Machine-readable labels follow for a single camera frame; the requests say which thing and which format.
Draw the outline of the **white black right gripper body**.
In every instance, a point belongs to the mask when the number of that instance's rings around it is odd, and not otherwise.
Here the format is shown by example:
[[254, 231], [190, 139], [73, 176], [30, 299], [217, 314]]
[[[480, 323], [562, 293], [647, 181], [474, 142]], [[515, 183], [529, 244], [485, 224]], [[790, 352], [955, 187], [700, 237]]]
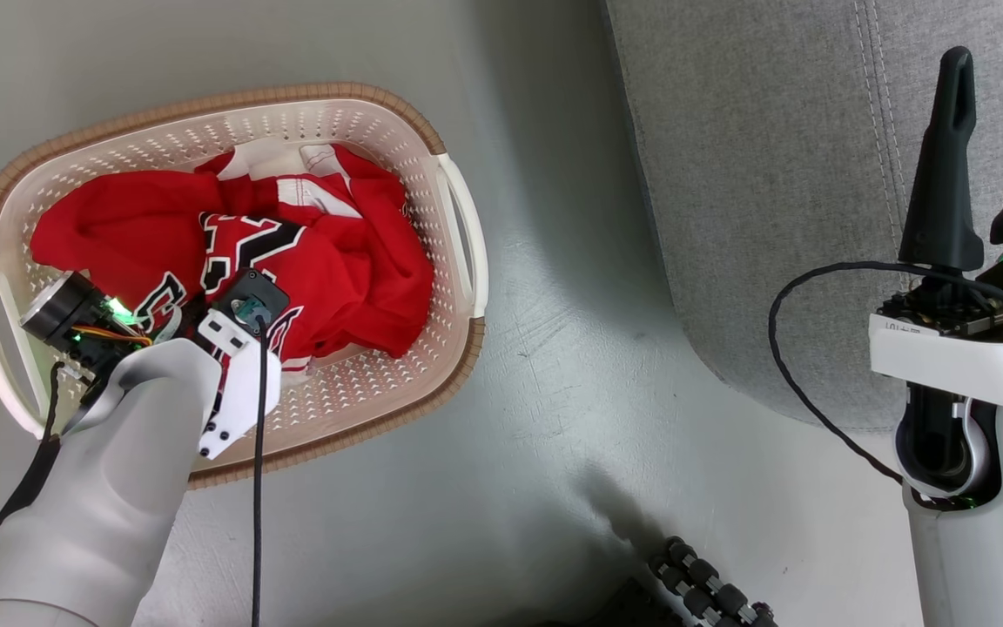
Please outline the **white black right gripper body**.
[[[978, 277], [1003, 289], [1003, 254]], [[869, 318], [872, 372], [1003, 406], [1003, 301], [972, 289], [940, 310], [896, 296]]]

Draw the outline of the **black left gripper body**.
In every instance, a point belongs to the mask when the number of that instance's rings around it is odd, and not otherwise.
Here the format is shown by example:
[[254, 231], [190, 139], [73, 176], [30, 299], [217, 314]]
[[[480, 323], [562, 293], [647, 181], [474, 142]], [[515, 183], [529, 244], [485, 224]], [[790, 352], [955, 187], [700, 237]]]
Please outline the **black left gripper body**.
[[63, 273], [31, 302], [21, 327], [94, 376], [183, 333], [199, 294], [171, 271]]

